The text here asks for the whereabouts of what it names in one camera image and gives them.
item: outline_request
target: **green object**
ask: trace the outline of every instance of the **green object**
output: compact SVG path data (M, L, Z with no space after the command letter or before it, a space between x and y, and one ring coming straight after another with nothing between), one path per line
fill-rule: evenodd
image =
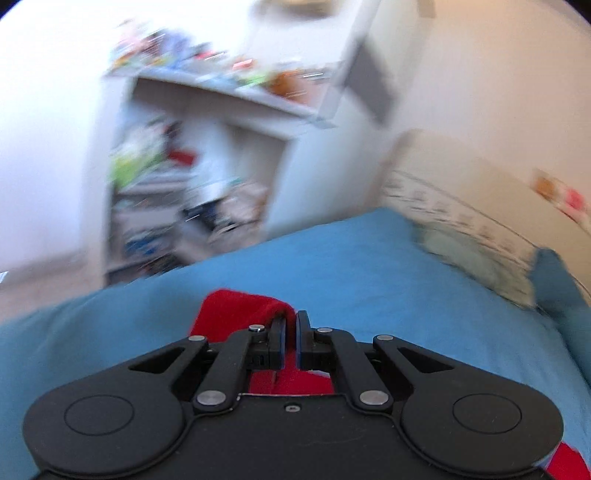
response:
M417 242L441 261L453 265L486 288L523 308L535 307L527 272L478 241L439 222L415 226Z
M139 161L131 155L117 154L113 159L112 177L117 189L129 185L139 175Z

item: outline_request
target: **blue blanket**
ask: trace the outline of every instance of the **blue blanket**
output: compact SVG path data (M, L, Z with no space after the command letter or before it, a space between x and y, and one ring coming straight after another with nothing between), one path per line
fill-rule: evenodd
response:
M361 341L390 333L528 384L560 409L564 441L591 460L591 391L551 319L521 310L416 246L378 209L0 325L0 478L37 471L21 436L44 392L186 336L226 287L307 310Z

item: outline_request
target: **metal pin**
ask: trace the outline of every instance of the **metal pin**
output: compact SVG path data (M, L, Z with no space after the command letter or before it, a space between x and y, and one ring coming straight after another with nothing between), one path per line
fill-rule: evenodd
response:
M382 392L381 390L367 390L359 396L359 399L366 405L377 407L384 405L390 397L386 392Z
M219 390L206 390L197 395L197 401L201 405L207 405L209 407L215 407L226 401L226 394Z

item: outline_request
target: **pillow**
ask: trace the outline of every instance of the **pillow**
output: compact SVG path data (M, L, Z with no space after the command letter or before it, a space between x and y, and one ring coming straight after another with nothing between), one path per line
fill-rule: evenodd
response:
M443 262L454 265L501 297L519 305L535 306L534 289L526 272L477 239L440 222L415 226L417 242Z
M537 250L530 280L538 307L553 318L569 307L587 306L573 277L554 250Z
M591 387L591 309L587 305L568 307L555 321L570 355Z

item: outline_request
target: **shelf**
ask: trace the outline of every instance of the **shelf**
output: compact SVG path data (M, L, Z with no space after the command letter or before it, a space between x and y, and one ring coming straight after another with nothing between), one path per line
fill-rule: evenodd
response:
M165 250L159 252L154 255L150 255L149 257L142 257L142 258L123 258L123 257L111 257L107 261L107 271L106 273L113 273L119 270L123 270L124 268L134 267L136 265L143 265L148 263L151 260L156 260L163 255L171 253L173 250Z
M119 195L151 195L156 193L180 192L187 188L186 181L162 183L132 183L120 189Z
M119 69L111 73L115 76L136 77L160 82L186 85L201 90L221 93L248 102L264 105L281 112L289 113L300 118L315 119L318 111L307 105L286 100L277 95L267 92L258 86L234 87L229 82L219 78L212 78L211 75L197 75L195 73L173 70L163 67L144 67L143 69L128 70Z

